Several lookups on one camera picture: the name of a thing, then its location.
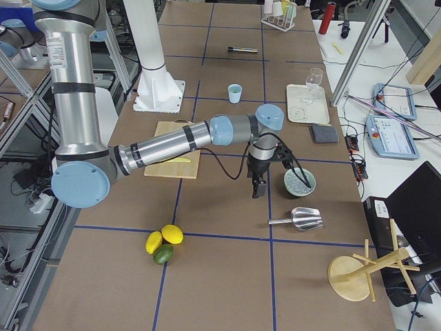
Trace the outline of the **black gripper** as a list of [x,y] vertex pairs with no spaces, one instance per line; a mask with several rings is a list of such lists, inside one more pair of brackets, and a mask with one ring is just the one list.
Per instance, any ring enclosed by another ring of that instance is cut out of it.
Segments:
[[248,154],[247,156],[247,178],[252,179],[253,198],[260,198],[266,192],[266,180],[263,179],[264,173],[268,171],[269,163]]

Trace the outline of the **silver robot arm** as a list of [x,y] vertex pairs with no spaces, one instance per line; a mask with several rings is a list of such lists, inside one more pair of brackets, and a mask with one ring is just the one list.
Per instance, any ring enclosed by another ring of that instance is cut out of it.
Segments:
[[89,208],[108,195],[111,185],[134,170],[200,150],[208,144],[247,143],[248,175],[253,196],[266,188],[269,164],[283,159],[278,135],[284,112],[275,105],[253,115],[218,115],[129,146],[102,142],[96,109],[90,38],[104,31],[103,1],[33,1],[36,26],[45,35],[61,142],[52,191],[73,208]]

